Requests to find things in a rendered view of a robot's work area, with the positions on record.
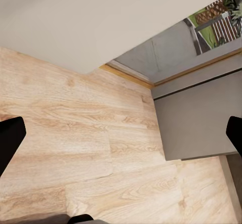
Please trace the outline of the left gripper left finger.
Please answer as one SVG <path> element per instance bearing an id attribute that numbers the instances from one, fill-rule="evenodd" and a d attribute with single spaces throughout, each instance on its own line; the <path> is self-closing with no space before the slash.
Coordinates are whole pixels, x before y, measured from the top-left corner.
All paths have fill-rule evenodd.
<path id="1" fill-rule="evenodd" d="M 0 122 L 0 176 L 26 136 L 22 116 Z"/>

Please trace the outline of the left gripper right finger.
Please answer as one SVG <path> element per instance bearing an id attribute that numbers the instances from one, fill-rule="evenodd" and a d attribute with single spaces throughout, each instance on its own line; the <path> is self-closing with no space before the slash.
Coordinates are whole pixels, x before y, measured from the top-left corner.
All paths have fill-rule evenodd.
<path id="1" fill-rule="evenodd" d="M 226 135 L 242 157 L 242 118 L 235 116 L 229 118 Z"/>

